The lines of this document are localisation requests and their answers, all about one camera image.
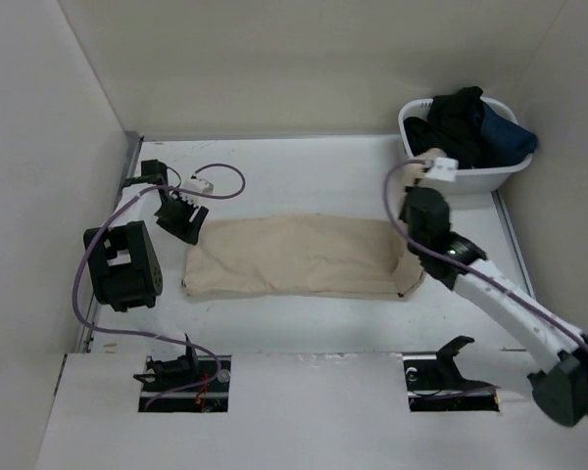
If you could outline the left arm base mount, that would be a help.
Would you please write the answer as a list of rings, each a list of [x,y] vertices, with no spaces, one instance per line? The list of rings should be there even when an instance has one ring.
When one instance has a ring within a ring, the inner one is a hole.
[[[170,361],[148,358],[134,374],[140,384],[138,411],[145,413],[225,413],[231,385],[231,357],[188,355]]]

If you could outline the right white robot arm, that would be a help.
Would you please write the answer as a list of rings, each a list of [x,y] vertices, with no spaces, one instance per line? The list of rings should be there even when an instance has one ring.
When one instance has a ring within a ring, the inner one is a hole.
[[[478,306],[528,352],[520,368],[491,366],[487,383],[533,398],[564,427],[588,416],[588,333],[528,297],[483,250],[454,232],[438,191],[408,188],[399,218],[400,233],[425,273]]]

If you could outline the beige trousers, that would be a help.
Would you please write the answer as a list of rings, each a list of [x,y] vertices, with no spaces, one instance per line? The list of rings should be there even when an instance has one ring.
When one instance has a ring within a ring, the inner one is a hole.
[[[182,286],[194,299],[404,298],[425,278],[388,220],[292,213],[207,221]]]

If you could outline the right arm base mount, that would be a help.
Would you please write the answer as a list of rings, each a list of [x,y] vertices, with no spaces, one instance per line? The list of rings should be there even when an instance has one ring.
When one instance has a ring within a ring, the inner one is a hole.
[[[410,412],[499,412],[496,388],[466,379],[455,363],[461,349],[474,342],[459,336],[436,352],[403,355]]]

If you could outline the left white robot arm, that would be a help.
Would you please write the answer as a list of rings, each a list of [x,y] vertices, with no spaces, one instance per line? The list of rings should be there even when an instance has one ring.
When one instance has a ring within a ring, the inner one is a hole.
[[[101,234],[87,261],[94,296],[100,305],[122,314],[130,325],[128,330],[107,332],[140,337],[150,349],[145,371],[135,379],[148,392],[186,391],[206,375],[200,371],[196,350],[187,344],[188,335],[155,311],[164,290],[164,273],[146,220],[152,217],[164,232],[194,246],[209,210],[170,186],[169,167],[157,160],[142,163],[140,175],[124,181],[121,203],[128,203],[148,187],[153,190],[109,227],[86,230],[83,243],[88,247],[94,236]]]

